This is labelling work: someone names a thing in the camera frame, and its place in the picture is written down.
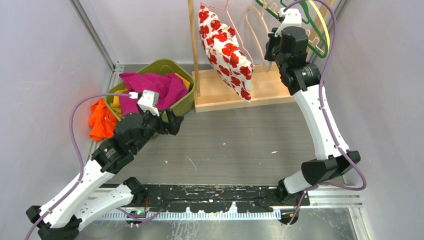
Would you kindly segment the wooden hanger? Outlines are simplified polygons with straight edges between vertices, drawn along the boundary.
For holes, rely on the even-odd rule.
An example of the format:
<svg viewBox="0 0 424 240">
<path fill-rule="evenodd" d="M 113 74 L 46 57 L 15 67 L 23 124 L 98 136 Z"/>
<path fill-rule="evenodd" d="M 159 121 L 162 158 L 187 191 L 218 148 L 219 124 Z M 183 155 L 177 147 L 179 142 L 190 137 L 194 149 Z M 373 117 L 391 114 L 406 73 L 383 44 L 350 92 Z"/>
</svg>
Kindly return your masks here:
<svg viewBox="0 0 424 240">
<path fill-rule="evenodd" d="M 249 5 L 247 7 L 244 15 L 244 22 L 251 33 L 257 52 L 261 56 L 260 65 L 262 70 L 265 73 L 268 73 L 271 70 L 272 64 L 271 62 L 264 59 L 265 52 L 260 41 L 264 37 L 260 36 L 260 34 L 268 33 L 269 27 L 265 20 L 266 13 L 268 13 L 268 10 L 270 10 L 271 13 L 276 14 L 278 5 L 274 0 L 260 0 L 258 4 L 260 8 L 253 5 Z"/>
</svg>

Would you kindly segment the magenta dress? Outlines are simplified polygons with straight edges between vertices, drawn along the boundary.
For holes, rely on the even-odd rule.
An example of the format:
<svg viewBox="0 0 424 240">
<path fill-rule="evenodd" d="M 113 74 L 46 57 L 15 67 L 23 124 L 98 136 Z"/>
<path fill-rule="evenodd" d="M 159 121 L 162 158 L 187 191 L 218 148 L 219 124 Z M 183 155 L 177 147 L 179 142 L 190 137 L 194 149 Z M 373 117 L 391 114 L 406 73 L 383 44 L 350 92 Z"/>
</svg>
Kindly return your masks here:
<svg viewBox="0 0 424 240">
<path fill-rule="evenodd" d="M 145 74 L 124 72 L 119 76 L 123 81 L 124 89 L 119 90 L 118 93 L 142 93 L 144 90 L 157 92 L 159 99 L 156 107 L 160 111 L 171 108 L 176 115 L 183 115 L 194 105 L 194 100 L 189 95 L 190 82 L 183 80 L 176 73 L 161 75 L 153 72 Z"/>
</svg>

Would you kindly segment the green plastic hanger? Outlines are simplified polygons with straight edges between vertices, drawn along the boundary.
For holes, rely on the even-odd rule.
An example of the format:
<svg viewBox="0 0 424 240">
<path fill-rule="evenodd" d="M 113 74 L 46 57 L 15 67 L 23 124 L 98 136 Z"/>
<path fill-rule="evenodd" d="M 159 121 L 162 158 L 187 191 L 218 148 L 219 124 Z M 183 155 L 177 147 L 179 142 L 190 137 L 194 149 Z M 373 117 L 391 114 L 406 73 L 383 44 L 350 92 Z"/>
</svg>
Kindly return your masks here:
<svg viewBox="0 0 424 240">
<path fill-rule="evenodd" d="M 259 19 L 262 21 L 262 25 L 264 27 L 264 30 L 266 32 L 269 31 L 269 28 L 264 20 L 264 15 L 268 13 L 271 15 L 274 19 L 278 20 L 278 10 L 279 5 L 274 0 L 256 0 L 255 1 L 260 7 L 261 10 L 259 11 Z M 325 18 L 321 14 L 319 8 L 312 0 L 305 0 L 300 3 L 301 9 L 303 10 L 304 18 L 302 18 L 302 22 L 306 25 L 310 25 L 311 29 L 307 29 L 306 33 L 309 37 L 308 39 L 308 47 L 309 49 L 316 54 L 319 58 L 324 59 L 329 54 L 329 48 L 330 48 L 330 37 L 329 37 L 329 31 L 325 27 Z M 310 10 L 309 7 L 312 7 L 312 9 L 316 13 L 316 17 L 321 23 L 321 26 L 324 27 L 324 33 L 319 29 L 318 24 L 312 19 L 310 16 Z"/>
</svg>

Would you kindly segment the yellow pleated skirt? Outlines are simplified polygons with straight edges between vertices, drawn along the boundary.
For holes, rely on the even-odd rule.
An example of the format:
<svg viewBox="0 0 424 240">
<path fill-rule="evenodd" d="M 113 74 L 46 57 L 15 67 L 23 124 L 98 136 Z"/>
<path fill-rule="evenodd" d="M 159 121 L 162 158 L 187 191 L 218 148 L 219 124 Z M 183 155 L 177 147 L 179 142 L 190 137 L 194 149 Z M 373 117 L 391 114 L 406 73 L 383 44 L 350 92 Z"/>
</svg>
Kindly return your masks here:
<svg viewBox="0 0 424 240">
<path fill-rule="evenodd" d="M 137 100 L 131 99 L 126 96 L 114 96 L 113 100 L 110 104 L 111 108 L 116 112 L 116 114 L 119 117 L 122 117 L 123 115 L 129 114 L 129 113 L 137 113 L 138 107 L 137 107 Z"/>
</svg>

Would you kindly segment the cream plastic hanger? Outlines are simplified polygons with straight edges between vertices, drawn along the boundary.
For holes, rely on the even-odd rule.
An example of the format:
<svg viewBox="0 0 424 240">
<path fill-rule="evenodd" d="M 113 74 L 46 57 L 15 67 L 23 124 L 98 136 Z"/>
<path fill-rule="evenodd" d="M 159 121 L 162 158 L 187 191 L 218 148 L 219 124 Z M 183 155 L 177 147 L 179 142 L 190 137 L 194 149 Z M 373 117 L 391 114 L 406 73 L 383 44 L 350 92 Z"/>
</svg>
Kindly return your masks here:
<svg viewBox="0 0 424 240">
<path fill-rule="evenodd" d="M 281 8 L 287 7 L 287 5 L 290 4 L 292 1 L 291 0 L 275 0 L 275 2 L 278 4 L 279 10 L 280 10 Z M 329 20 L 329 17 L 331 16 L 330 11 L 323 4 L 321 4 L 319 2 L 317 3 L 314 0 L 313 0 L 313 2 L 317 5 L 320 13 L 323 15 L 323 17 L 325 19 L 325 25 L 324 25 L 324 27 L 328 29 L 328 20 Z M 303 10 L 302 10 L 302 8 L 301 8 L 300 5 L 299 5 L 299 7 L 301 9 L 302 18 L 305 18 L 304 12 L 303 12 Z M 312 20 L 317 23 L 317 25 L 318 25 L 319 29 L 321 30 L 321 32 L 324 33 L 324 27 L 321 25 L 321 23 L 317 19 L 317 15 L 316 15 L 315 11 L 313 10 L 313 8 L 311 6 L 309 6 L 309 12 L 310 12 L 310 16 L 312 17 Z M 304 24 L 304 26 L 308 30 L 311 29 L 311 26 L 310 25 Z M 329 50 L 330 50 L 330 47 L 331 47 L 331 38 L 330 38 L 330 31 L 329 31 L 329 29 L 328 29 L 328 33 L 329 33 Z"/>
</svg>

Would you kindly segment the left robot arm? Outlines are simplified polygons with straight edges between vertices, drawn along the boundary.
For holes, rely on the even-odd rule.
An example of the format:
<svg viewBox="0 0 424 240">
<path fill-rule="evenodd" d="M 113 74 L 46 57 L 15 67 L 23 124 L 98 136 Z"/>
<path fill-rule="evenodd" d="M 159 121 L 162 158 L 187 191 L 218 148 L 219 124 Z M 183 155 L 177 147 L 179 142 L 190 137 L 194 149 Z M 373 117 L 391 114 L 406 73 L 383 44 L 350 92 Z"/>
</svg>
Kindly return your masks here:
<svg viewBox="0 0 424 240">
<path fill-rule="evenodd" d="M 89 203 L 86 200 L 132 162 L 155 134 L 178 134 L 184 117 L 175 115 L 171 108 L 165 113 L 167 120 L 149 110 L 124 115 L 114 136 L 99 145 L 72 182 L 44 205 L 28 208 L 26 215 L 33 224 L 30 230 L 38 229 L 42 240 L 74 240 L 87 225 L 107 212 L 145 203 L 147 189 L 135 177 Z"/>
</svg>

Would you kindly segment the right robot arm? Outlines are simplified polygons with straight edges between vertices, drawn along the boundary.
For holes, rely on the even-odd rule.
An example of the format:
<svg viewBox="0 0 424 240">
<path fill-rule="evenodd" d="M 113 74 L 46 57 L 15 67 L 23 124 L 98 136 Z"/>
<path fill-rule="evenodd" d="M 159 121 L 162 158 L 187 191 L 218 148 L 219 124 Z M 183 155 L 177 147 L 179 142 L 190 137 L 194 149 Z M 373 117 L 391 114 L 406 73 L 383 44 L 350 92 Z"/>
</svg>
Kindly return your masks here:
<svg viewBox="0 0 424 240">
<path fill-rule="evenodd" d="M 315 158 L 303 162 L 295 174 L 281 179 L 276 197 L 283 205 L 291 205 L 300 192 L 317 184 L 341 177 L 357 164 L 360 154 L 350 150 L 341 136 L 328 108 L 325 88 L 320 85 L 319 68 L 307 61 L 308 36 L 304 28 L 274 27 L 268 33 L 265 60 L 274 62 L 281 82 L 300 108 L 314 146 Z"/>
</svg>

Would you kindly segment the wooden clothes rack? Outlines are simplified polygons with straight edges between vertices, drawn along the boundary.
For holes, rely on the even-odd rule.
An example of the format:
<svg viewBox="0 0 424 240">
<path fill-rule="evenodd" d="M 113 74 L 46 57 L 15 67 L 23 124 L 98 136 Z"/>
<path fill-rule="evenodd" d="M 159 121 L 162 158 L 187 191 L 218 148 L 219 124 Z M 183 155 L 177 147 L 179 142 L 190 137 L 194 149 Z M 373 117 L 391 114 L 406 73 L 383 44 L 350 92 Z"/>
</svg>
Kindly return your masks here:
<svg viewBox="0 0 424 240">
<path fill-rule="evenodd" d="M 191 41 L 193 49 L 195 78 L 194 105 L 196 112 L 219 111 L 246 107 L 256 107 L 274 104 L 286 104 L 294 101 L 288 89 L 280 82 L 279 72 L 271 64 L 271 70 L 264 72 L 261 63 L 254 67 L 252 74 L 251 102 L 242 100 L 234 90 L 230 89 L 214 69 L 200 70 L 198 64 L 198 51 L 195 42 L 195 11 L 193 1 L 188 2 Z M 318 57 L 307 50 L 309 60 Z"/>
</svg>

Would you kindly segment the green plastic bin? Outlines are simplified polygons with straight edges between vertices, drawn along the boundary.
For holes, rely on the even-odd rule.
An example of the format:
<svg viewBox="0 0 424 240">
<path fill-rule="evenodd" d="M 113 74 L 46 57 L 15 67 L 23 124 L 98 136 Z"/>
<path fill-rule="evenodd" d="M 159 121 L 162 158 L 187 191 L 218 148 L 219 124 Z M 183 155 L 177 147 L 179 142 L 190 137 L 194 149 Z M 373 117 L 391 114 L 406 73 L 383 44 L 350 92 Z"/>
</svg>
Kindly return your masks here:
<svg viewBox="0 0 424 240">
<path fill-rule="evenodd" d="M 159 94 L 156 108 L 160 111 L 171 108 L 178 116 L 187 113 L 194 105 L 195 80 L 171 59 L 158 59 L 138 71 L 120 73 L 118 77 L 121 82 L 109 93 L 153 91 Z"/>
</svg>

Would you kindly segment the white red poppy garment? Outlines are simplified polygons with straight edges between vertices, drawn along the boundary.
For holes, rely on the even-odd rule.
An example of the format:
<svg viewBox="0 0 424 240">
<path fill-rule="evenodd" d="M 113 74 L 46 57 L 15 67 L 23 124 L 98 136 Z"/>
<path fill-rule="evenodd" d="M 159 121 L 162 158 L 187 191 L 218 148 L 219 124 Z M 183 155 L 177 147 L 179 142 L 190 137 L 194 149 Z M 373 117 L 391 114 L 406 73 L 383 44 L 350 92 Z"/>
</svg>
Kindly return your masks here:
<svg viewBox="0 0 424 240">
<path fill-rule="evenodd" d="M 254 64 L 241 51 L 236 30 L 223 23 L 205 4 L 201 4 L 198 11 L 198 32 L 212 68 L 243 101 L 250 103 Z"/>
</svg>

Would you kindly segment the orange object behind bin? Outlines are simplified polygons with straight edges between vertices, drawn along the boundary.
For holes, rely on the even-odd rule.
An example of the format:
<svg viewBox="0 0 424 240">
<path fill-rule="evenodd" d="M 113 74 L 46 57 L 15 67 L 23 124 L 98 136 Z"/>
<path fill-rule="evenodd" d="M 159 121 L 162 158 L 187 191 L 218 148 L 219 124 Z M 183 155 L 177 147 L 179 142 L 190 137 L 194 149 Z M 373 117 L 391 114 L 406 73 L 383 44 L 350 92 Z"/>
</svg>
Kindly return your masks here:
<svg viewBox="0 0 424 240">
<path fill-rule="evenodd" d="M 115 135 L 114 130 L 119 122 L 111 110 L 106 106 L 105 99 L 100 98 L 90 107 L 91 116 L 88 124 L 91 128 L 89 137 L 99 142 Z"/>
</svg>

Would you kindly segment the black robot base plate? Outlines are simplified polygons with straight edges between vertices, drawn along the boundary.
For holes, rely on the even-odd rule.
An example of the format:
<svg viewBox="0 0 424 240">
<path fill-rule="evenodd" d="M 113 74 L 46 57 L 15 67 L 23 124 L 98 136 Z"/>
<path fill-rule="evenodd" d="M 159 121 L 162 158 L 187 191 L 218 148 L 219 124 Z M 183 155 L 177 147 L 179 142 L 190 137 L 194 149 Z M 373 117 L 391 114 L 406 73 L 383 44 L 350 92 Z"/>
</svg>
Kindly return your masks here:
<svg viewBox="0 0 424 240">
<path fill-rule="evenodd" d="M 195 185 L 145 184 L 140 197 L 130 207 L 163 209 L 171 213 L 226 213 L 235 206 L 237 213 L 268 213 L 278 207 L 293 207 L 301 192 L 282 193 L 273 185 Z"/>
</svg>

